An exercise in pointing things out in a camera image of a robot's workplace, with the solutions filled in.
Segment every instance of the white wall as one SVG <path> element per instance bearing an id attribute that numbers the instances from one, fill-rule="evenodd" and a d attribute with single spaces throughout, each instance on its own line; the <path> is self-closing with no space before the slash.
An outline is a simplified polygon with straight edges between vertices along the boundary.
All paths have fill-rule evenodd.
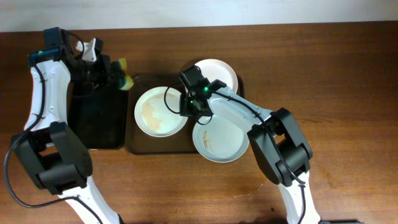
<path id="1" fill-rule="evenodd" d="M 398 20 L 398 0 L 0 0 L 0 32 Z"/>

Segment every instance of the table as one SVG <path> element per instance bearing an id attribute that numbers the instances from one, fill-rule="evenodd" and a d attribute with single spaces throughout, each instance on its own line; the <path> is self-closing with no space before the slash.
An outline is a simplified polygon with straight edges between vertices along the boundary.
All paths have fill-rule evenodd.
<path id="1" fill-rule="evenodd" d="M 398 22 L 76 33 L 103 39 L 103 53 L 126 57 L 132 73 L 175 73 L 204 58 L 227 62 L 249 101 L 295 116 L 313 150 L 310 186 L 324 220 L 398 221 Z M 43 46 L 42 32 L 0 34 L 1 158 L 30 110 L 25 56 Z M 251 148 L 227 164 L 198 154 L 90 154 L 97 187 L 126 223 L 276 223 L 286 216 Z M 15 155 L 9 173 L 24 201 L 55 198 L 35 188 Z M 0 175 L 2 223 L 81 223 L 66 203 L 21 207 Z"/>

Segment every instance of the white plate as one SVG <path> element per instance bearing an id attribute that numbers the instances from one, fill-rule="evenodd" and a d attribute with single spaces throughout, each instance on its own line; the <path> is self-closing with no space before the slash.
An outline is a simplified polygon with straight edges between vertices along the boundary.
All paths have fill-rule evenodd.
<path id="1" fill-rule="evenodd" d="M 137 101 L 134 117 L 141 130 L 151 136 L 166 137 L 177 133 L 187 122 L 187 117 L 173 114 L 164 104 L 167 87 L 156 87 L 146 91 Z M 173 88 L 167 92 L 168 106 L 179 111 L 181 93 Z"/>
<path id="2" fill-rule="evenodd" d="M 206 124 L 210 117 L 201 117 Z M 213 115 L 210 123 L 196 124 L 192 132 L 198 152 L 214 162 L 231 162 L 241 157 L 249 146 L 249 138 L 233 123 Z"/>
<path id="3" fill-rule="evenodd" d="M 195 64 L 201 70 L 201 74 L 210 82 L 218 79 L 224 82 L 235 93 L 238 91 L 238 78 L 235 71 L 227 63 L 217 59 L 201 60 Z"/>

